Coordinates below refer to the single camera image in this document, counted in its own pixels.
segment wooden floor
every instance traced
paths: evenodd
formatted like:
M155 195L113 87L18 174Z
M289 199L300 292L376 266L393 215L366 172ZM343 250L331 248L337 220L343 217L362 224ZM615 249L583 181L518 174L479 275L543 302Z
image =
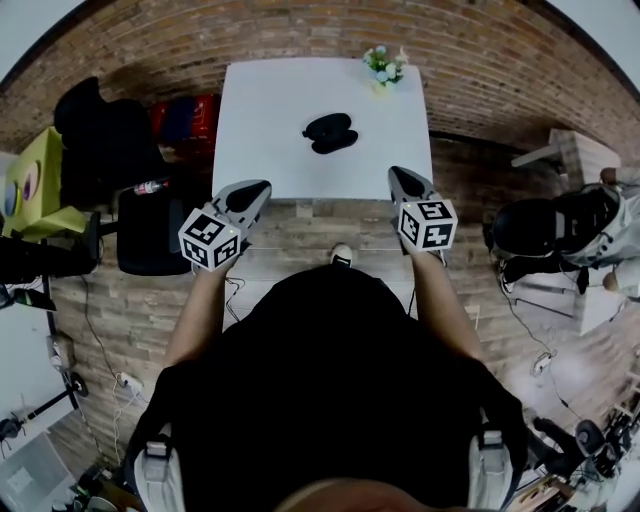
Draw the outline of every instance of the wooden floor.
M577 414L601 419L620 398L625 372L637 364L640 309L633 304L613 322L579 338L559 325L554 315L517 306L515 311L534 335L557 350L553 374L533 378L531 367L543 347L511 314L482 239L483 219L500 206L516 199L551 197L562 190L561 180L547 169L512 170L510 155L439 140L431 145L435 184L453 200L461 220L450 276L473 320L478 316L489 368L525 405L566 427L575 424L576 416L560 403L552 376L558 392ZM389 224L392 215L386 201L274 201L251 237L252 248L231 272L232 277L246 281L232 301L233 309L242 318L278 280L326 263L338 242L353 247L355 266L384 279L408 307L412 270ZM149 278L121 273L113 236L104 240L100 268L87 276L89 319L109 362L116 372L141 379L147 399L191 280L190 275ZM114 379L84 317L85 284L80 278L66 278L54 281L52 288L57 325L75 340L77 371L91 392L81 399L82 409L101 449L114 463ZM227 315L226 325L232 321ZM116 396L122 405L130 399L119 389ZM134 401L122 413L118 422L121 452L144 405ZM54 426L50 436L76 475L98 455L78 411Z

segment chair backrest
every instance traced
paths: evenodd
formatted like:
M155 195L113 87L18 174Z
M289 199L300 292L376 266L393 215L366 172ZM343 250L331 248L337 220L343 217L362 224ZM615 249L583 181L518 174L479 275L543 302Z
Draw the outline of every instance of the chair backrest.
M63 187L65 174L74 180L89 174L111 190L168 175L146 110L130 99L104 101L95 77L60 99L54 123L65 146Z

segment forearm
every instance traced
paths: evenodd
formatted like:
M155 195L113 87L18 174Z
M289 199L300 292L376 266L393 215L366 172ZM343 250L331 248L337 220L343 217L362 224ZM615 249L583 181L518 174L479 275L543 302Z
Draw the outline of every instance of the forearm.
M411 260L420 323L453 352L482 360L480 338L442 262L429 253L414 254Z
M200 270L171 335L165 367L195 359L222 334L226 271Z

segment small potted plant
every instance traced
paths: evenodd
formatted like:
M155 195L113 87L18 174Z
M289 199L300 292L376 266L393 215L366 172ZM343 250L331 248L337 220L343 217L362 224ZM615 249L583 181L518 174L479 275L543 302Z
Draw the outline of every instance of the small potted plant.
M409 57L401 47L400 52L393 59L389 57L387 48L378 46L370 48L364 54L364 63L369 68L371 85L377 93L392 90L404 77L404 66L409 63Z

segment white flower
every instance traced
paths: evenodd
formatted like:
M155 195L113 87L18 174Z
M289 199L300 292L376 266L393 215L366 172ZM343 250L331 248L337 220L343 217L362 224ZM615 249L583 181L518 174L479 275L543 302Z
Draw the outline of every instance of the white flower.
M400 53L396 55L396 60L402 64L409 63L409 56L405 53L404 48L400 47Z
M396 77L396 65L393 62L391 62L390 64L387 64L385 71L387 72L387 75L389 75L389 78Z

